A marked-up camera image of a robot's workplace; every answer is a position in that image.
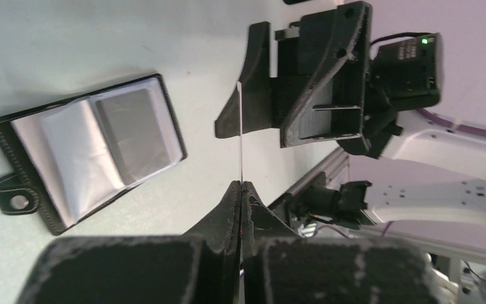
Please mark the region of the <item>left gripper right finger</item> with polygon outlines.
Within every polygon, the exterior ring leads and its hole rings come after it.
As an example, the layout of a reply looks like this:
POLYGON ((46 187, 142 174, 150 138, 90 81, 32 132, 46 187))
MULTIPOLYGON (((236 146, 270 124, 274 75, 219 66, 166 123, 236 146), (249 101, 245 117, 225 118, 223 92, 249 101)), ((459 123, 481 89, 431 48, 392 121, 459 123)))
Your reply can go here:
POLYGON ((246 303, 439 303, 423 252, 394 238, 303 238, 242 185, 246 303))

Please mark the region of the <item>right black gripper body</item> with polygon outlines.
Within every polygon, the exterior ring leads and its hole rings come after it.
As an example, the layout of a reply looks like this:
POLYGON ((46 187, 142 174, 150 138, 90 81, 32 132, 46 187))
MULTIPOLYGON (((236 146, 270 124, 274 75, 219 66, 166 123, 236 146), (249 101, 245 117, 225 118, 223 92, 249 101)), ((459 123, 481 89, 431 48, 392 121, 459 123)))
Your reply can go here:
POLYGON ((336 141, 351 155, 379 158, 400 136, 398 114, 440 102, 442 35, 400 33, 373 60, 346 61, 321 88, 291 95, 280 128, 282 148, 336 141))

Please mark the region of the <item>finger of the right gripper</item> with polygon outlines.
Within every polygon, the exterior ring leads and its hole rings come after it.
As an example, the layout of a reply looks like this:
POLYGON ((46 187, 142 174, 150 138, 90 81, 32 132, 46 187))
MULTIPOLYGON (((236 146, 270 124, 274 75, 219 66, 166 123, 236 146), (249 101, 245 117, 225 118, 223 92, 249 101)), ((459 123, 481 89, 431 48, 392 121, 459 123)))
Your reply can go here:
MULTIPOLYGON (((270 86, 270 23, 249 26, 244 64, 239 75, 242 83, 243 134, 273 127, 270 86)), ((215 120, 215 136, 238 136, 236 88, 215 120)))
POLYGON ((363 120, 371 18, 371 4, 356 1, 279 30, 281 147, 338 141, 344 148, 370 148, 363 120))

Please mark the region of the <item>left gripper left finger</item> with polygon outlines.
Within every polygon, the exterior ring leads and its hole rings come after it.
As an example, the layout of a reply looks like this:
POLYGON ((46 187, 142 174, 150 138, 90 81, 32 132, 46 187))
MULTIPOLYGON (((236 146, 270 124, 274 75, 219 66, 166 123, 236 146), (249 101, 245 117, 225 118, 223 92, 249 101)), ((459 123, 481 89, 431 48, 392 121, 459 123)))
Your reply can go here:
POLYGON ((18 303, 237 303, 242 184, 179 236, 61 237, 18 303))

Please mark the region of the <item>thin white credit card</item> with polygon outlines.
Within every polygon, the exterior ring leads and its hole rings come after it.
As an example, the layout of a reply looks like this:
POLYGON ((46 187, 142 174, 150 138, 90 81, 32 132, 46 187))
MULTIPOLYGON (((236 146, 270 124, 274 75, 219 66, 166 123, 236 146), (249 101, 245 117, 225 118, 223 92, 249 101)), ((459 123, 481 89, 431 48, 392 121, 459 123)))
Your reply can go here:
POLYGON ((244 183, 244 166, 243 166, 243 117, 242 117, 242 83, 236 82, 236 95, 237 95, 237 114, 238 114, 238 140, 239 140, 239 180, 240 183, 244 183))

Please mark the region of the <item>black leather card holder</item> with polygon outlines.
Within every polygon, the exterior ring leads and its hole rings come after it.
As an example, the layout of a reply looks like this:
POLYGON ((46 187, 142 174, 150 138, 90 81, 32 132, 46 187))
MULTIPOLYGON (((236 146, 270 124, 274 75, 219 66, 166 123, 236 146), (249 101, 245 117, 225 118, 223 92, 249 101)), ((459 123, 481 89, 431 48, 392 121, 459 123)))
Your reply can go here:
POLYGON ((163 76, 0 116, 0 209, 59 236, 187 158, 163 76))

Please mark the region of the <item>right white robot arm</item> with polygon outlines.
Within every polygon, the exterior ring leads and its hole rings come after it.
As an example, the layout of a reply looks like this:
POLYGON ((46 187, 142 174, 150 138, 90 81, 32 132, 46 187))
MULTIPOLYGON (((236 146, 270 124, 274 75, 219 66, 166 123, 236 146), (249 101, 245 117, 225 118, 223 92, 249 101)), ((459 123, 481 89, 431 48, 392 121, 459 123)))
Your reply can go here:
POLYGON ((430 113, 442 95, 442 36, 405 32, 380 38, 370 58, 372 7, 365 1, 302 16, 272 32, 249 26, 236 87, 215 120, 219 139, 277 129, 280 146, 334 141, 337 147, 269 205, 287 226, 350 229, 399 221, 486 227, 486 129, 430 113), (335 189, 349 157, 409 160, 468 180, 335 189))

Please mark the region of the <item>aluminium frame rail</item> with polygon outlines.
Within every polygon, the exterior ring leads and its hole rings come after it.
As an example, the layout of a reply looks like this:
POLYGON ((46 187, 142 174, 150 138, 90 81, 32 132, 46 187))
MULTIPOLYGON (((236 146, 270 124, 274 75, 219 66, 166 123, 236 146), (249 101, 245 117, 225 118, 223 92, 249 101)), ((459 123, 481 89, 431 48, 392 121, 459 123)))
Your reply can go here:
POLYGON ((289 217, 290 206, 310 188, 338 190, 349 181, 349 155, 340 147, 324 157, 309 172, 269 205, 269 209, 289 217))

